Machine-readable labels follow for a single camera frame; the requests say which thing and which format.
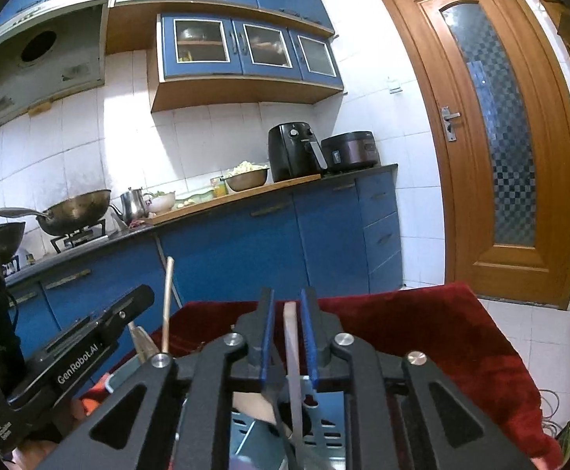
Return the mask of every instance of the door frame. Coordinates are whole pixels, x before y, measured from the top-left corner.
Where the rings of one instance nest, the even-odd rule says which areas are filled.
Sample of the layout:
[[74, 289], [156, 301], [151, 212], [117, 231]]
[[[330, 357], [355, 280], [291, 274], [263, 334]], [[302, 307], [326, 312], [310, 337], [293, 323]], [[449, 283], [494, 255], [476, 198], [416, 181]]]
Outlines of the door frame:
[[[433, 143], [435, 146], [437, 164], [440, 173], [442, 203], [444, 208], [444, 229], [446, 237], [445, 282], [452, 282], [455, 280], [456, 261], [455, 208], [452, 179], [450, 177], [450, 160], [448, 156], [444, 127], [442, 126], [442, 121], [438, 114], [437, 102], [433, 95], [433, 87], [431, 86], [430, 80], [428, 79], [427, 72], [424, 68], [424, 62], [420, 57], [420, 53], [416, 47], [415, 41], [411, 36], [409, 28], [407, 27], [406, 20], [394, 0], [382, 1], [399, 32], [399, 36], [402, 39], [403, 44], [405, 45], [407, 55], [411, 61], [411, 65], [413, 66], [413, 70], [415, 72], [415, 77], [422, 92], [424, 105], [427, 109], [428, 122], [433, 133]], [[546, 53], [550, 68], [552, 68], [553, 74], [557, 81], [557, 87], [559, 88], [559, 92], [561, 94], [566, 113], [566, 121], [568, 123], [568, 132], [570, 134], [570, 92], [568, 90], [568, 84], [566, 83], [563, 72], [559, 65], [559, 61], [555, 55], [555, 51], [552, 49], [552, 46], [546, 37], [546, 33], [542, 29], [537, 17], [535, 14], [533, 14], [533, 11], [530, 9], [528, 3], [525, 0], [516, 0], [516, 2], [519, 4], [520, 9], [527, 17], [529, 23], [533, 28], [533, 31], [536, 33], [536, 36], [538, 37], [544, 49], [544, 52]], [[564, 293], [558, 305], [560, 309], [566, 309], [570, 300], [570, 266], [566, 271], [563, 292]]]

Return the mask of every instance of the white bowl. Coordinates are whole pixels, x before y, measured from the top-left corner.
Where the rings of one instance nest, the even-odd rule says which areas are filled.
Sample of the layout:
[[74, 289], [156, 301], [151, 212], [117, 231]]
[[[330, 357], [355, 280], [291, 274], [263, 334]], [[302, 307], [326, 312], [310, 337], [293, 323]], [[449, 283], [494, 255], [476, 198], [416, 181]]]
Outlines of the white bowl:
[[148, 211], [152, 213], [165, 213], [171, 210], [171, 208], [174, 206], [175, 201], [176, 193], [168, 192], [168, 194], [157, 196], [156, 198], [146, 201], [146, 206], [148, 208]]

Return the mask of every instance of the red cloth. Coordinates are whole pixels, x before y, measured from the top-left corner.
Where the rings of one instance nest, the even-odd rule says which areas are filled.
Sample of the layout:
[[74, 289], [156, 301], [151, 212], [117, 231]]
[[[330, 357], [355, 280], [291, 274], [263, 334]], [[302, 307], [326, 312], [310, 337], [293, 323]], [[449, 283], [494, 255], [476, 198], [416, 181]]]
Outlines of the red cloth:
[[[339, 316], [344, 331], [378, 351], [395, 355], [423, 351], [525, 454], [544, 458], [549, 470], [561, 465], [558, 443], [542, 431], [537, 387], [466, 284], [320, 299], [319, 305]], [[255, 302], [187, 304], [170, 319], [170, 353], [186, 355], [226, 334], [240, 315], [255, 306]], [[282, 313], [280, 303], [274, 336], [284, 356]], [[152, 337], [160, 346], [161, 329]], [[86, 399], [104, 399], [103, 380]]]

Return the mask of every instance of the bolt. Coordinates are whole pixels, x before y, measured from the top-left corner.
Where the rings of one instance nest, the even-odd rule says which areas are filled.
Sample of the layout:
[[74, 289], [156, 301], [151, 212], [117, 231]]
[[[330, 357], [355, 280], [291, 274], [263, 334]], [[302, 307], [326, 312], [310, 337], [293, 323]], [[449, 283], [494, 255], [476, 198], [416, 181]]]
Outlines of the bolt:
[[228, 347], [236, 347], [237, 345], [242, 344], [244, 341], [244, 336], [237, 332], [231, 332], [230, 334], [226, 334], [224, 336], [224, 343]]
[[167, 353], [158, 353], [153, 355], [150, 359], [150, 363], [152, 367], [156, 367], [158, 369], [162, 369], [164, 367], [168, 367], [171, 362], [171, 357]]
[[335, 336], [335, 342], [340, 347], [349, 347], [355, 342], [355, 337], [348, 332], [340, 332]]
[[409, 364], [413, 364], [414, 366], [421, 366], [426, 363], [427, 356], [421, 351], [410, 351], [407, 353], [406, 359], [409, 361]]

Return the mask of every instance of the black wok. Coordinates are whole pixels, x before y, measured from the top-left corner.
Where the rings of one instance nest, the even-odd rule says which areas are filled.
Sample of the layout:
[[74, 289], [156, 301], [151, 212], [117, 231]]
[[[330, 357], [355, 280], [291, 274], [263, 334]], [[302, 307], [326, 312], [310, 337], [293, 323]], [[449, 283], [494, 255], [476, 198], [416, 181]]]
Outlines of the black wok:
[[70, 198], [40, 212], [31, 208], [0, 208], [0, 216], [13, 219], [36, 215], [41, 229], [60, 237], [96, 224], [104, 217], [110, 201], [111, 191], [102, 189]]
[[25, 222], [0, 224], [0, 263], [6, 265], [18, 250], [24, 237]]

